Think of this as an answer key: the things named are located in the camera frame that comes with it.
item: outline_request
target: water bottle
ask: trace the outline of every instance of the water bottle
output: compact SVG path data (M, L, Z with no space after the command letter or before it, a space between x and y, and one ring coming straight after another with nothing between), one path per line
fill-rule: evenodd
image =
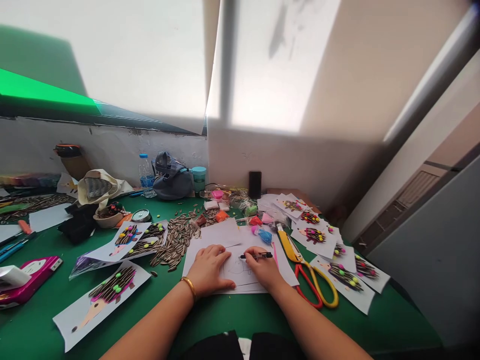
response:
M140 165L138 172L140 173L140 184L143 188L143 196L146 198L156 197L154 189L155 174L152 171L152 165L149 164L149 156L147 154L140 154Z

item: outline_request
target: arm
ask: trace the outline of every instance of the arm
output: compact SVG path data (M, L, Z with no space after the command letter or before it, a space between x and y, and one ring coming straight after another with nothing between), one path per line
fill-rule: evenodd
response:
M280 275L275 260L251 254L266 252L253 246L246 250L246 262L258 281L283 311L290 328L308 359L372 359L355 341L306 302Z
M210 245L197 253L187 275L197 298L208 296L217 290L235 288L233 281L219 277L220 266L231 254L222 245ZM101 359L166 359L180 326L193 306L194 296L189 284L180 281Z

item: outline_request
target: black phone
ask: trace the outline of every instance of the black phone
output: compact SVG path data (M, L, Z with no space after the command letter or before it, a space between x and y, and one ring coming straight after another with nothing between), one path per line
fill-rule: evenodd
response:
M248 175L248 196L251 199L260 199L262 196L261 171L250 171Z

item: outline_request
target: gray bag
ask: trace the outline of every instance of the gray bag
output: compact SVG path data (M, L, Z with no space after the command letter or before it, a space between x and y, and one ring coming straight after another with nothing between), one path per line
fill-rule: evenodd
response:
M192 173L168 151L160 151L152 160L155 174L153 190L162 200L177 200L187 197L194 190Z

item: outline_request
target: small bowl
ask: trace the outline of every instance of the small bowl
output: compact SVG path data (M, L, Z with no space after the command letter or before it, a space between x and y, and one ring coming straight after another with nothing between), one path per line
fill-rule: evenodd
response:
M124 215L121 212L110 217L99 218L97 214L100 213L101 211L102 210L100 211L97 210L95 215L93 215L93 219L96 221L98 226L101 227L102 229L114 228L115 226L117 226L120 220L124 218Z

